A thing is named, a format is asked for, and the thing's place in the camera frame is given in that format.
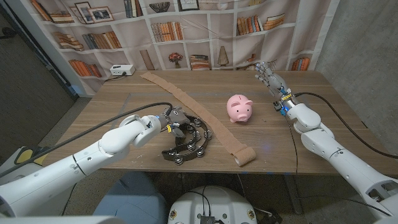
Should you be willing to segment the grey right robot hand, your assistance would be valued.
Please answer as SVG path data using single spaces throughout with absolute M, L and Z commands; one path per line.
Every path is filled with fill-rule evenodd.
M 259 74 L 255 77 L 268 87 L 271 96 L 281 107 L 289 110 L 295 106 L 292 91 L 280 75 L 274 73 L 265 62 L 257 63 L 256 70 Z

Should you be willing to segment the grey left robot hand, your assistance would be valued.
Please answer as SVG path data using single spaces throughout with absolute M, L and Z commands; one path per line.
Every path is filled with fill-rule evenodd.
M 186 113 L 180 106 L 165 109 L 159 116 L 159 121 L 162 129 L 167 130 L 168 133 L 173 134 L 176 138 L 185 137 L 182 126 L 190 122 Z

